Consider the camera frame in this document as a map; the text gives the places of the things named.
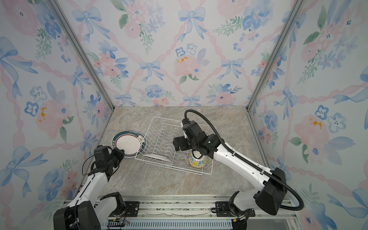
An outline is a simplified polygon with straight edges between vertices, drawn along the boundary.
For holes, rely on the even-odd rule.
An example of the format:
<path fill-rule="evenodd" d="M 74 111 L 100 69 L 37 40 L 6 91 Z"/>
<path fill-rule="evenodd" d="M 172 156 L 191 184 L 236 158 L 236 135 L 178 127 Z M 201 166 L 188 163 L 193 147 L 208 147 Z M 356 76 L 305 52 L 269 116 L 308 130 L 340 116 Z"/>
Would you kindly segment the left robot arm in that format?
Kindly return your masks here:
<path fill-rule="evenodd" d="M 72 202 L 55 212 L 55 230 L 100 230 L 110 216 L 119 218 L 125 214 L 126 204 L 119 192 L 103 196 L 96 204 L 101 190 L 119 168 L 125 152 L 99 145 L 93 156 L 95 161 L 85 185 Z"/>

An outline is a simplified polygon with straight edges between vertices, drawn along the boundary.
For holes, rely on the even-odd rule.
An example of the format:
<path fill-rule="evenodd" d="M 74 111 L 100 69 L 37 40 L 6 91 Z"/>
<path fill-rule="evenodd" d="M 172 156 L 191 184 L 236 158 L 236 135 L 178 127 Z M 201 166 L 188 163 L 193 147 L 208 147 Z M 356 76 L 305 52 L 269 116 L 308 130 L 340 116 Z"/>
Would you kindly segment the green red rimmed plate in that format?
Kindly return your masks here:
<path fill-rule="evenodd" d="M 112 147 L 124 150 L 125 158 L 135 158 L 144 152 L 146 139 L 140 133 L 121 131 L 112 138 Z"/>

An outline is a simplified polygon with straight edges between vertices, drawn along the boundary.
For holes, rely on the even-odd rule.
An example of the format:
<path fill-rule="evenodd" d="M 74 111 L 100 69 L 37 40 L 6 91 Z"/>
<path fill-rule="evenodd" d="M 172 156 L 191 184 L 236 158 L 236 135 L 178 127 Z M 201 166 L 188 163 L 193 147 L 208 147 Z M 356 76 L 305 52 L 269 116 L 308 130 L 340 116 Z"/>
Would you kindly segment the white wire dish rack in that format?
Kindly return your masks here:
<path fill-rule="evenodd" d="M 144 135 L 143 147 L 135 159 L 176 171 L 211 175 L 213 160 L 210 157 L 195 159 L 191 149 L 182 151 L 181 142 L 174 141 L 183 135 L 179 120 L 153 117 Z"/>

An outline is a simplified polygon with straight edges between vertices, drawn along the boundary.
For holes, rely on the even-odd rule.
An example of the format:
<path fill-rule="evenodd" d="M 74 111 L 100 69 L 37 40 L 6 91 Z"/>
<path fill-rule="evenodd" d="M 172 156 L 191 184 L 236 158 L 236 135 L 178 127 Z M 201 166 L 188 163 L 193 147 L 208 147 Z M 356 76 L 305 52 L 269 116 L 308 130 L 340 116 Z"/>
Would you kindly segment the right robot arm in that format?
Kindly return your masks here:
<path fill-rule="evenodd" d="M 191 164 L 199 165 L 205 158 L 216 160 L 236 171 L 254 186 L 253 190 L 236 191 L 232 195 L 228 202 L 232 215 L 243 216 L 248 209 L 254 208 L 260 208 L 273 216 L 278 213 L 287 190 L 267 174 L 285 182 L 283 172 L 272 171 L 235 151 L 227 143 L 222 144 L 216 134 L 207 135 L 197 122 L 183 119 L 181 128 L 184 135 L 174 138 L 173 144 L 176 150 L 191 151 Z"/>

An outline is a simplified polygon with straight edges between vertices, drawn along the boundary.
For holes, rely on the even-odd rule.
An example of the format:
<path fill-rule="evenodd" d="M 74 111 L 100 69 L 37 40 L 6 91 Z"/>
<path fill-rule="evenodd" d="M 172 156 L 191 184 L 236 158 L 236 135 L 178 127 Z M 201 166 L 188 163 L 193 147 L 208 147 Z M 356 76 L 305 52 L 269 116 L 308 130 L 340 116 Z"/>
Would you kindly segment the clear glass front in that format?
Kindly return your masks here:
<path fill-rule="evenodd" d="M 187 155 L 186 155 L 186 154 L 179 154 L 179 155 L 177 156 L 177 162 L 178 162 L 179 164 L 184 164 L 184 163 L 186 163 L 186 162 L 187 162 Z"/>

